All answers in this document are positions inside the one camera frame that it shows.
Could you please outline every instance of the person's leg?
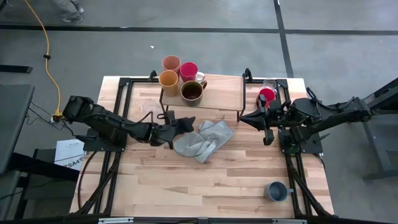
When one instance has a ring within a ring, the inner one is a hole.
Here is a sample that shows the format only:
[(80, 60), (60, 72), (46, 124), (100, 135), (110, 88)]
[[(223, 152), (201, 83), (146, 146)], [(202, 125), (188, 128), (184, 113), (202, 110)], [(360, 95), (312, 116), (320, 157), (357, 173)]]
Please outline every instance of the person's leg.
[(80, 13), (83, 14), (84, 13), (84, 9), (80, 6), (79, 0), (70, 0), (72, 2), (72, 4), (75, 6), (76, 10)]
[(61, 12), (61, 19), (64, 22), (81, 22), (82, 16), (70, 0), (52, 0)]

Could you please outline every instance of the gray mug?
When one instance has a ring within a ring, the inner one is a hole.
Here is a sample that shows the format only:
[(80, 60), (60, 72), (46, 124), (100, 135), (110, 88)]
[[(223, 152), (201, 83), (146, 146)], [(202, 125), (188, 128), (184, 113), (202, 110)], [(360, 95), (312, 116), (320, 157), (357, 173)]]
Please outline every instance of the gray mug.
[(283, 183), (275, 181), (269, 183), (264, 189), (264, 196), (273, 202), (283, 202), (293, 189), (288, 189)]
[(198, 106), (203, 98), (203, 90), (206, 86), (206, 80), (185, 82), (180, 89), (182, 101), (188, 106)]

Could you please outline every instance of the paper sign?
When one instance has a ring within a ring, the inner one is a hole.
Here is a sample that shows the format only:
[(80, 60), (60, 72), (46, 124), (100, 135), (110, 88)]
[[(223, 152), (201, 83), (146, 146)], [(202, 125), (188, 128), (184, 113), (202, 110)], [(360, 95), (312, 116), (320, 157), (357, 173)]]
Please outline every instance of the paper sign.
[(85, 144), (77, 139), (57, 141), (55, 150), (55, 164), (67, 168), (80, 170), (83, 163), (83, 146)]

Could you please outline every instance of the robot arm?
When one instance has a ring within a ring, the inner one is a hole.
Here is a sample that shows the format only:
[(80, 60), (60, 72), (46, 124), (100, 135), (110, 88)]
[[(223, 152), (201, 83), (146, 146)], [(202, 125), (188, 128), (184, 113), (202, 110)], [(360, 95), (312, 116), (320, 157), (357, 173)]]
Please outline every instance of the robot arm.
[(149, 143), (151, 146), (160, 146), (166, 142), (172, 142), (174, 137), (193, 131), (195, 117), (175, 119), (174, 112), (163, 114), (167, 118), (167, 124), (152, 122), (132, 122), (115, 113), (106, 110), (103, 106), (93, 103), (93, 100), (82, 96), (71, 96), (63, 111), (65, 119), (72, 122), (85, 123), (99, 133), (99, 137), (111, 144), (121, 143), (124, 133), (128, 133), (139, 142)]
[(270, 101), (270, 107), (265, 108), (266, 99), (260, 96), (258, 109), (241, 118), (241, 121), (251, 125), (258, 131), (264, 130), (266, 136), (264, 145), (270, 145), (274, 135), (270, 127), (288, 127), (289, 144), (300, 145), (314, 134), (332, 128), (345, 122), (367, 121), (373, 115), (367, 104), (359, 99), (350, 99), (344, 103), (324, 105), (313, 91), (307, 88), (309, 98), (300, 98), (280, 104)]

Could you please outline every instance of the concrete floor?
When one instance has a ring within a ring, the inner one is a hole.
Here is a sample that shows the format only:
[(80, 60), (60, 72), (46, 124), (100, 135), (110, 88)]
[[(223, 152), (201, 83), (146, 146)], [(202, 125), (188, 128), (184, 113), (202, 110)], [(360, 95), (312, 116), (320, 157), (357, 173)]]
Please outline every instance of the concrete floor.
[[(0, 24), (37, 24), (23, 2), (10, 1)], [(51, 4), (31, 1), (43, 22), (62, 25)], [(79, 26), (212, 27), (276, 29), (273, 0), (81, 0)], [(280, 0), (286, 29), (398, 30), (394, 0)], [(96, 100), (105, 75), (149, 75), (170, 54), (192, 60), (206, 73), (286, 77), (279, 34), (50, 31), (50, 71), (62, 93)], [(294, 77), (304, 78), (325, 103), (365, 97), (397, 77), (398, 36), (287, 35)], [(56, 107), (56, 89), (44, 70), (42, 31), (0, 30), (0, 63), (28, 65), (30, 75), (0, 73), (0, 83), (36, 86), (33, 102)], [(86, 126), (74, 124), (75, 133)], [(323, 142), (326, 176), (335, 213), (345, 218), (398, 223), (398, 178), (365, 183), (377, 171), (376, 158), (361, 124), (327, 131)], [(16, 151), (54, 147), (70, 139), (35, 122), (25, 125)]]

